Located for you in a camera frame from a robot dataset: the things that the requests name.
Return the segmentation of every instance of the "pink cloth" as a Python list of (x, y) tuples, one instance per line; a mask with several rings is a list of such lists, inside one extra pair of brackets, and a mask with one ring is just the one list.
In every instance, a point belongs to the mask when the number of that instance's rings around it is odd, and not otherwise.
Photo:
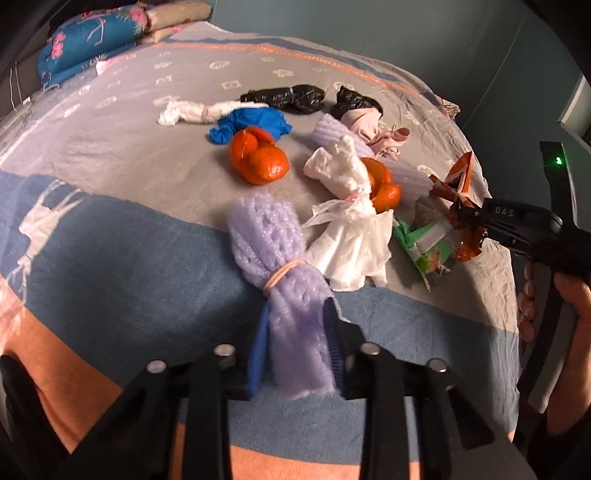
[(349, 110), (340, 121), (358, 134), (376, 155), (395, 158), (396, 148), (406, 143), (410, 130), (398, 128), (382, 132), (378, 127), (380, 116), (377, 108), (358, 108)]

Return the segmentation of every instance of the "floral pillow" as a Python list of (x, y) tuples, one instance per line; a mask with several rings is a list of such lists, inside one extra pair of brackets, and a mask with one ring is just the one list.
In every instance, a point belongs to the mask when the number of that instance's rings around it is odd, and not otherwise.
[(56, 83), (51, 74), (107, 58), (133, 46), (142, 36), (148, 18), (137, 5), (113, 10), (87, 12), (71, 18), (58, 28), (37, 57), (37, 73), (44, 85)]

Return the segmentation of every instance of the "bed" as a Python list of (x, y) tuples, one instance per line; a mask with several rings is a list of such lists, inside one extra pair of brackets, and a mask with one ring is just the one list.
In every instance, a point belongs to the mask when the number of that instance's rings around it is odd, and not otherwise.
[[(236, 199), (271, 193), (303, 223), (331, 198), (302, 174), (322, 112), (286, 114), (294, 128), (278, 145), (291, 170), (262, 187), (232, 171), (228, 149), (207, 140), (209, 126), (166, 128), (158, 114), (170, 100), (213, 103), (298, 83), (326, 90), (327, 105), (341, 85), (375, 98), (386, 124), (412, 131), (400, 161), (426, 174), (445, 177), (471, 150), (439, 97), (408, 72), (207, 22), (39, 93), (0, 125), (5, 351), (32, 376), (67, 448), (148, 361), (187, 362), (258, 317), (264, 297), (230, 250), (225, 213)], [(470, 195), (488, 195), (478, 164)], [(40, 217), (43, 227), (31, 227)], [(485, 241), (482, 255), (428, 292), (394, 241), (391, 251), (387, 287), (337, 293), (343, 314), (403, 360), (444, 359), (510, 434), (519, 367), (509, 252)], [(363, 407), (336, 396), (287, 401), (266, 381), (253, 401), (230, 405), (235, 478), (356, 478)], [(412, 428), (410, 446), (418, 475)]]

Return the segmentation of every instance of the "wall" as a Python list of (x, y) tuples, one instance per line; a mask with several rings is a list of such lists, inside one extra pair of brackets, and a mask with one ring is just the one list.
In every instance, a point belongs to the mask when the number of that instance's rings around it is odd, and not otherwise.
[(464, 133), (494, 196), (543, 207), (550, 207), (550, 191), (538, 142), (562, 142), (576, 186), (579, 226), (591, 231), (591, 155), (558, 122), (580, 75), (556, 35), (528, 14)]
[(458, 103), (461, 126), (523, 19), (517, 0), (211, 0), (231, 31), (300, 37), (394, 63)]

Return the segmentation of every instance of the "pillow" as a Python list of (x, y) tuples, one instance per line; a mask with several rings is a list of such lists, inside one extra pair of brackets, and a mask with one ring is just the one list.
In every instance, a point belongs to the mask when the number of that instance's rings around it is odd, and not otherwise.
[(83, 72), (88, 67), (92, 67), (99, 61), (112, 58), (116, 55), (119, 55), (120, 53), (123, 53), (125, 50), (129, 50), (133, 47), (135, 47), (134, 41), (125, 43), (117, 48), (114, 48), (113, 50), (101, 53), (98, 57), (95, 57), (94, 59), (82, 61), (66, 70), (54, 73), (44, 72), (41, 76), (41, 82), (43, 83), (43, 87), (48, 88), (51, 85), (59, 85), (61, 82), (65, 82), (67, 79), (73, 77), (74, 75), (78, 75), (80, 72)]
[(187, 27), (190, 27), (194, 23), (184, 23), (181, 25), (175, 25), (173, 27), (166, 27), (160, 28), (160, 30), (154, 30), (153, 32), (148, 33), (145, 37), (141, 37), (139, 39), (139, 43), (142, 45), (151, 45), (153, 43), (158, 43), (163, 41), (165, 38), (171, 37), (175, 33), (184, 30)]
[(148, 10), (147, 32), (187, 22), (205, 20), (212, 11), (205, 2), (194, 4), (164, 4)]
[(148, 23), (143, 8), (87, 12), (64, 23), (37, 57), (37, 73), (63, 72), (140, 37)]

